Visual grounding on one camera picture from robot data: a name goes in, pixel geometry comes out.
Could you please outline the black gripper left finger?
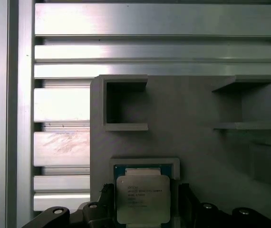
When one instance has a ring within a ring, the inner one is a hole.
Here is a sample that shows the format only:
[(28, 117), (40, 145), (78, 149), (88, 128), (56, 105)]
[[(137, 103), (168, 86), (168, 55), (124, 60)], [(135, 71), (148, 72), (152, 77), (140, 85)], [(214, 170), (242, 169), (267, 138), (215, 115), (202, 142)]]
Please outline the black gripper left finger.
[(25, 228), (114, 228), (115, 187), (105, 184), (96, 202), (80, 205), (73, 213), (65, 207), (51, 207), (41, 212)]

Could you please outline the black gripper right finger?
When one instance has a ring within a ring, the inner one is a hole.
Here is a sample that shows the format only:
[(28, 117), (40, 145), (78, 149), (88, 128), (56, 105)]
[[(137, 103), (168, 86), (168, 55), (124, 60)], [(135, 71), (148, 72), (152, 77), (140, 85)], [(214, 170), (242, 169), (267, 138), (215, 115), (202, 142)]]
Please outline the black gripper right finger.
[(178, 187), (179, 214), (186, 228), (271, 228), (271, 219), (246, 207), (230, 214), (212, 203), (200, 202), (188, 183)]

